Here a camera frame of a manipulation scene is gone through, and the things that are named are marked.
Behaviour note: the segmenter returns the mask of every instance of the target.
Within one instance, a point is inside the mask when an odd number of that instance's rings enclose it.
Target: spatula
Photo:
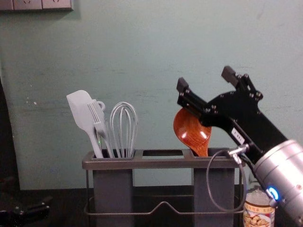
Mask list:
[[[67,95],[66,98],[77,126],[88,134],[96,157],[103,157],[95,134],[94,120],[87,105],[92,102],[90,95],[86,91],[79,90]]]

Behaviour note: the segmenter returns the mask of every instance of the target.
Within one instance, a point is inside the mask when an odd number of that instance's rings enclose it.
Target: black object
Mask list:
[[[6,184],[7,192],[13,194],[20,190],[13,134],[9,120],[9,110],[0,80],[0,179],[13,177],[14,181]]]
[[[0,211],[0,227],[22,227],[48,217],[52,199],[48,196],[34,205],[16,205],[13,210]]]
[[[0,178],[0,192],[10,193],[11,190],[16,186],[16,179],[13,176]]]
[[[287,138],[259,110],[258,102],[263,95],[255,89],[247,74],[236,75],[230,66],[225,66],[222,77],[236,90],[209,102],[193,93],[188,83],[179,78],[178,104],[196,116],[202,125],[222,128],[238,145],[248,143],[250,150],[246,155],[255,164]]]

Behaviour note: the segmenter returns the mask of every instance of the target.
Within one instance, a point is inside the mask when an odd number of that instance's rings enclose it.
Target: cable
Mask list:
[[[255,172],[252,171],[255,165],[250,161],[250,159],[245,154],[241,154],[241,159],[249,166],[251,173],[257,179]]]
[[[207,185],[207,190],[208,190],[208,194],[209,194],[209,197],[211,199],[211,201],[213,202],[213,204],[221,211],[223,212],[226,212],[226,213],[234,213],[238,210],[240,210],[243,206],[244,206],[244,203],[245,203],[245,199],[246,199],[246,189],[247,189],[247,185],[246,185],[246,178],[245,178],[245,172],[244,172],[244,169],[243,169],[243,166],[242,164],[239,164],[239,169],[241,171],[241,174],[242,174],[242,179],[243,179],[243,197],[242,197],[242,201],[241,201],[241,204],[234,208],[234,209],[226,209],[226,208],[223,208],[221,207],[218,203],[216,203],[216,201],[213,199],[213,196],[212,196],[212,193],[211,193],[211,190],[210,190],[210,186],[209,186],[209,169],[210,169],[210,165],[211,163],[213,162],[214,158],[217,157],[219,154],[223,153],[223,152],[226,152],[226,150],[219,150],[218,152],[216,152],[212,158],[210,159],[209,163],[208,163],[208,166],[207,166],[207,169],[206,169],[206,185]]]

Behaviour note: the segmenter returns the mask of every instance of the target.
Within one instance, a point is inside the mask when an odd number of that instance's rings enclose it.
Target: wall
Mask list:
[[[69,13],[1,14],[1,78],[21,188],[85,185],[81,160],[91,145],[67,94],[88,91],[107,115],[131,102],[140,119],[136,148],[182,148],[172,130],[178,77],[210,100],[232,89],[220,77],[226,64],[250,74],[264,114],[303,143],[302,12],[299,0],[76,0]],[[214,130],[211,146],[234,143]],[[188,176],[172,171],[163,181],[187,184]],[[153,177],[139,172],[137,183]]]

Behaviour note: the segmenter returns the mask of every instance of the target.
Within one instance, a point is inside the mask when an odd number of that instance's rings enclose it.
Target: white outlet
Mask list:
[[[14,10],[42,9],[41,0],[14,0]]]
[[[43,9],[72,10],[71,0],[42,0]]]
[[[13,0],[0,0],[0,10],[13,10]]]

